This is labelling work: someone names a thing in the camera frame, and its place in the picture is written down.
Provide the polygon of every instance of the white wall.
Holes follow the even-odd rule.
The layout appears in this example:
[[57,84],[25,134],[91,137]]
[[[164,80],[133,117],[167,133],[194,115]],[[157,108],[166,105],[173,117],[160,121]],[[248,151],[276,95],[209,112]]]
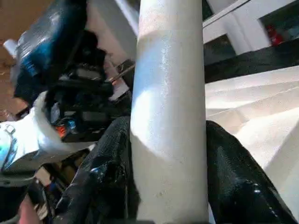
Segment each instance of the white wall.
[[116,50],[109,53],[118,54],[119,49],[119,54],[125,53],[126,59],[135,60],[137,37],[118,4],[114,0],[90,0],[89,13],[87,27],[98,34],[100,44],[105,41],[102,45]]
[[207,0],[213,12],[216,14],[237,0]]
[[209,26],[204,27],[203,41],[207,43],[224,34],[228,36],[237,55],[251,50],[246,41],[246,37],[232,14],[227,14]]

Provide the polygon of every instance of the black glossy fabric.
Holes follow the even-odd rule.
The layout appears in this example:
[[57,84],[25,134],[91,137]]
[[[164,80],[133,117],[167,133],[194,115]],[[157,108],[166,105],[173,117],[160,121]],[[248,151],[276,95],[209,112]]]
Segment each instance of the black glossy fabric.
[[84,159],[56,209],[56,224],[134,218],[139,196],[130,169],[129,117],[116,119]]
[[216,223],[296,224],[271,180],[234,136],[207,121],[208,197]]

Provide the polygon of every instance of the white pipe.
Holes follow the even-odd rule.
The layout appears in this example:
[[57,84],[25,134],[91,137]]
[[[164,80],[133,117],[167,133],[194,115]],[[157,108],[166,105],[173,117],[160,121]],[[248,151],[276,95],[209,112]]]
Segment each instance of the white pipe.
[[17,53],[16,53],[16,48],[17,48],[17,43],[16,41],[9,39],[4,42],[3,47],[9,52],[11,57],[16,58]]
[[138,219],[208,221],[201,0],[142,0],[131,114]]

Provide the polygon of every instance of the brown surface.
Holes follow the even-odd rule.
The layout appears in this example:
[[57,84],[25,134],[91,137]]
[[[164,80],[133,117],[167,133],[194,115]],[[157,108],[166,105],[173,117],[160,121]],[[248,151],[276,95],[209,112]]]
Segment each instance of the brown surface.
[[[0,44],[7,39],[18,40],[20,35],[45,11],[52,0],[1,0]],[[12,61],[0,47],[0,61]]]
[[16,114],[20,110],[26,108],[26,104],[20,100],[13,98],[14,89],[9,81],[9,73],[0,72],[0,121],[4,121],[3,110]]

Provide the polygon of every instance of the white panel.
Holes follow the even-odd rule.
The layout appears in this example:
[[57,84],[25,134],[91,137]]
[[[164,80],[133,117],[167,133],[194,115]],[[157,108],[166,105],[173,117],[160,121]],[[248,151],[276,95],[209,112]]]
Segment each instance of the white panel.
[[211,18],[209,18],[206,21],[204,21],[203,24],[202,24],[202,26],[203,27],[208,26],[210,23],[212,23],[212,22],[220,19],[221,17],[225,16],[226,14],[234,11],[236,8],[240,7],[241,5],[245,4],[248,1],[250,1],[250,0],[238,0],[238,1],[236,1],[234,4],[226,7],[221,12],[213,15]]
[[239,24],[231,13],[204,27],[203,41],[207,43],[224,34],[228,35],[237,55],[251,50]]
[[231,4],[235,3],[236,1],[237,0],[208,0],[208,3],[213,9],[213,11],[215,13],[218,13],[226,7],[230,6]]
[[233,11],[253,50],[271,45],[260,18],[295,0],[251,0]]
[[98,37],[98,48],[101,48],[110,54],[111,60],[118,65],[129,58],[123,46],[113,35],[110,27],[104,18],[100,15],[94,1],[91,1],[87,7],[88,20],[86,28],[93,31]]
[[122,51],[127,55],[126,59],[135,60],[137,37],[119,5],[113,0],[91,0],[88,10],[89,17],[91,13],[93,16],[89,18],[91,21],[87,26],[98,35],[114,36],[113,42],[121,46]]

